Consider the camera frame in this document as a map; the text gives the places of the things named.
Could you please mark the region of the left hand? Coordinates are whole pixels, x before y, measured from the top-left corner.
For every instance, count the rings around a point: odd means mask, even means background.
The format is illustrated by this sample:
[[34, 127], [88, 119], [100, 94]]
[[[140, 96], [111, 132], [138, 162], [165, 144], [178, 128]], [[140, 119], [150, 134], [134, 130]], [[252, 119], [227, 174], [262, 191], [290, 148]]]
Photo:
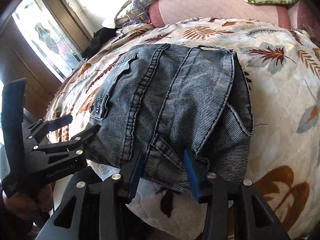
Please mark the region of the left hand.
[[3, 203], [7, 210], [21, 219], [30, 219], [31, 211], [41, 210], [49, 212], [53, 208], [53, 191], [50, 184], [46, 185], [38, 194], [38, 201], [34, 202], [29, 196], [24, 193], [16, 193], [8, 198], [2, 193]]

